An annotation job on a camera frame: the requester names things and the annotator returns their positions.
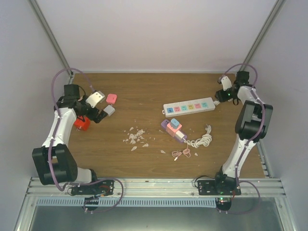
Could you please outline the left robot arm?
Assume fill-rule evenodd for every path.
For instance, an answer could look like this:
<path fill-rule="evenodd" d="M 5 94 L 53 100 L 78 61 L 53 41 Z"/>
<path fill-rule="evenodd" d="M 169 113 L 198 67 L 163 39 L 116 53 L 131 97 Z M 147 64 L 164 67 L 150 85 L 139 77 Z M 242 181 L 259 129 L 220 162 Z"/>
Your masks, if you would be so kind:
<path fill-rule="evenodd" d="M 86 193 L 95 194 L 99 190 L 99 182 L 94 179 L 94 171 L 77 166 L 68 143 L 73 125 L 79 117 L 99 123 L 107 116 L 105 111 L 96 107 L 105 95 L 94 91 L 90 96 L 81 96 L 80 89 L 76 84 L 64 86 L 64 95 L 56 100 L 54 121 L 48 137 L 41 147 L 33 150 L 32 158 L 43 185 L 82 183 Z"/>

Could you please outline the white usb charger block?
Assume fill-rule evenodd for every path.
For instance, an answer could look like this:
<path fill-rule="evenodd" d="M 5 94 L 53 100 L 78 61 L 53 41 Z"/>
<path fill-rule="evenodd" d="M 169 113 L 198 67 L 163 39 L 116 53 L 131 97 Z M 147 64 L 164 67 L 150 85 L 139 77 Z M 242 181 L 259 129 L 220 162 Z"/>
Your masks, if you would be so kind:
<path fill-rule="evenodd" d="M 179 142 L 185 142 L 187 135 L 185 135 L 181 130 L 178 130 L 175 133 L 175 138 L 179 141 Z"/>

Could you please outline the red socket cube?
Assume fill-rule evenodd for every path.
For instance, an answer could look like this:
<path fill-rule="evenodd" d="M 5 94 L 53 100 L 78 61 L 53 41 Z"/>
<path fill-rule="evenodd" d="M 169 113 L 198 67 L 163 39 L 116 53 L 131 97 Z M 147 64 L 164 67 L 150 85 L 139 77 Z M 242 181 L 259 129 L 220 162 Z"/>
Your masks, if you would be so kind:
<path fill-rule="evenodd" d="M 86 131 L 90 126 L 90 120 L 86 116 L 78 116 L 74 122 L 74 126 L 78 130 Z"/>

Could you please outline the white charger plug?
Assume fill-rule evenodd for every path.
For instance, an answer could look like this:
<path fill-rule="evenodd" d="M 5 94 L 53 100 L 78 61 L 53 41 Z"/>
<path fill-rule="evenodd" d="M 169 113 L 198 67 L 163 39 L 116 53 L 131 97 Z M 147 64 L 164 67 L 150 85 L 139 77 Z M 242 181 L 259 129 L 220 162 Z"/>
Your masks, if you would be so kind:
<path fill-rule="evenodd" d="M 115 108 L 112 105 L 106 106 L 103 111 L 107 113 L 108 116 L 111 116 L 115 112 Z"/>

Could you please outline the purple adapter cube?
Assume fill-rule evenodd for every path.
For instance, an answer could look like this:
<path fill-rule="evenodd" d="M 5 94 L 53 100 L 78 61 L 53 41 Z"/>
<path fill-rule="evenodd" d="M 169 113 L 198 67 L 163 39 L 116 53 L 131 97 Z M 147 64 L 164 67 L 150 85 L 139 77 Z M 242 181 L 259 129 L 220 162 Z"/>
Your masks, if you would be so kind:
<path fill-rule="evenodd" d="M 165 119 L 161 122 L 161 127 L 164 131 L 167 132 L 167 125 L 170 123 L 170 121 L 168 119 Z"/>

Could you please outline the white power strip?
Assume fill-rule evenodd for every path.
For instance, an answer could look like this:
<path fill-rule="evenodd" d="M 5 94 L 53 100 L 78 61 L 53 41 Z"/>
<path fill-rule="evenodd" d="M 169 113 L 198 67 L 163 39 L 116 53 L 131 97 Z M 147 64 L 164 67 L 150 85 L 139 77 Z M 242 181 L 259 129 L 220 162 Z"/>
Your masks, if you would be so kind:
<path fill-rule="evenodd" d="M 188 100 L 163 105 L 162 114 L 168 117 L 184 116 L 201 112 L 213 111 L 216 108 L 211 97 Z"/>

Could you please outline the pink charger plug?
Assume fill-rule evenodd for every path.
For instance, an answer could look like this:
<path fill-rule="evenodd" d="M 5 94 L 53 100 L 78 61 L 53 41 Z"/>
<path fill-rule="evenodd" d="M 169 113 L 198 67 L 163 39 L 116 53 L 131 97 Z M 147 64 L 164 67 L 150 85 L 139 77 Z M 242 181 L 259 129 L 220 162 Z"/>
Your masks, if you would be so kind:
<path fill-rule="evenodd" d="M 107 97 L 106 97 L 106 102 L 108 104 L 115 104 L 116 103 L 116 100 L 117 100 L 117 95 L 116 94 L 108 94 Z"/>

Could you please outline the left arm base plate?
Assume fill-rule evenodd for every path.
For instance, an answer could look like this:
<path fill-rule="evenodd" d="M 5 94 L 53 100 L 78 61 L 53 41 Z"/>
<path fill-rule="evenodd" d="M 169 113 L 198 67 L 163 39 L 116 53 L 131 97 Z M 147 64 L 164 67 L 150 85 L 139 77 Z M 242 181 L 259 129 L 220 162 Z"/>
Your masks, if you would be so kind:
<path fill-rule="evenodd" d="M 104 180 L 93 185 L 78 185 L 68 189 L 71 196 L 92 195 L 92 196 L 108 196 L 113 194 L 114 180 Z"/>

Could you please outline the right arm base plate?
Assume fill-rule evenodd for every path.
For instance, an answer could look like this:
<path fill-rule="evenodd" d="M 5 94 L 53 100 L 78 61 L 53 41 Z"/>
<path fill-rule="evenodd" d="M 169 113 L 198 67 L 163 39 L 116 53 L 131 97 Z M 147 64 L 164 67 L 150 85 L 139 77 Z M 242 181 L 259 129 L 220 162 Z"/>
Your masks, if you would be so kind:
<path fill-rule="evenodd" d="M 240 189 L 237 189 L 236 180 L 214 180 L 214 179 L 198 179 L 195 182 L 199 195 L 214 196 L 232 196 L 241 195 Z"/>

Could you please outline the pink adapter with blue plug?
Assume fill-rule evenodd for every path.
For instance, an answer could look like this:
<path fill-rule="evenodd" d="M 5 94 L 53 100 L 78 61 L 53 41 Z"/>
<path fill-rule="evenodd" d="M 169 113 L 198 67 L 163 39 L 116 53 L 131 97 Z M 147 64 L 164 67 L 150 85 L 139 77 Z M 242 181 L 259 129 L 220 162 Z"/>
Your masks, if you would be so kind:
<path fill-rule="evenodd" d="M 182 124 L 179 124 L 177 128 L 173 128 L 173 127 L 172 127 L 172 123 L 169 122 L 169 123 L 167 124 L 167 127 L 166 127 L 166 132 L 167 132 L 170 136 L 175 137 L 176 132 L 179 131 L 179 130 L 181 130 L 181 128 L 182 128 Z"/>

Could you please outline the blue charger plug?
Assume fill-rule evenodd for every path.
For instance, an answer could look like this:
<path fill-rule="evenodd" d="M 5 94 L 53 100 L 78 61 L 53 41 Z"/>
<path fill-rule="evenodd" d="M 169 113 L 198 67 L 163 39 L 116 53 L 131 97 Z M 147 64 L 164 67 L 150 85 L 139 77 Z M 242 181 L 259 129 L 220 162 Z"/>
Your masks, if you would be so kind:
<path fill-rule="evenodd" d="M 170 121 L 170 125 L 172 128 L 177 129 L 180 126 L 180 123 L 177 119 L 173 118 Z"/>

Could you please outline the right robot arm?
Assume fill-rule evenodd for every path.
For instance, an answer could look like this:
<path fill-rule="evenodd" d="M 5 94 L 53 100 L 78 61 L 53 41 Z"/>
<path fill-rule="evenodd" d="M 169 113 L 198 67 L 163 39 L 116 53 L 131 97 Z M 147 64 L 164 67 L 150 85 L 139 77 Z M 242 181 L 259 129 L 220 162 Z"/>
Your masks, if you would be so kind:
<path fill-rule="evenodd" d="M 234 105 L 243 104 L 235 124 L 235 144 L 213 183 L 214 191 L 224 195 L 239 186 L 240 172 L 248 154 L 268 132 L 273 106 L 260 99 L 254 85 L 249 83 L 247 71 L 237 72 L 233 83 L 226 75 L 218 82 L 222 85 L 215 94 L 218 103 L 232 101 Z"/>

